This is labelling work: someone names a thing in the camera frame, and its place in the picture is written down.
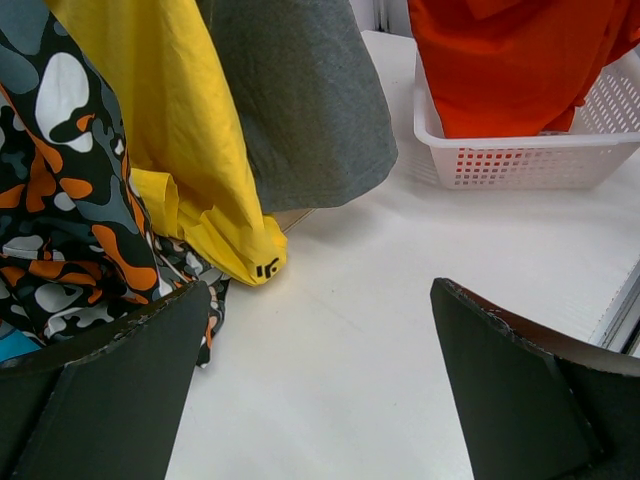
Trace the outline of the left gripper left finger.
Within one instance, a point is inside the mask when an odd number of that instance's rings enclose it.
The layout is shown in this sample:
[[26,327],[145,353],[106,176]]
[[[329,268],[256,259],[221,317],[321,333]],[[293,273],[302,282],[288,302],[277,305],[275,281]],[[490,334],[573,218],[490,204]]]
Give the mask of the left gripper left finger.
[[2,478],[164,478],[209,300],[204,283],[190,283],[2,362]]

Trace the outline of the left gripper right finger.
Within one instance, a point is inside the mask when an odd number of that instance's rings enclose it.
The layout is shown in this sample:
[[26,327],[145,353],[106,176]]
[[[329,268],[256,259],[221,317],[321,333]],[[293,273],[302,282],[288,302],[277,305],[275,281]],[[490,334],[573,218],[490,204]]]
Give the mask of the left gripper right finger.
[[636,479],[639,361],[535,323],[458,283],[431,305],[477,479]]

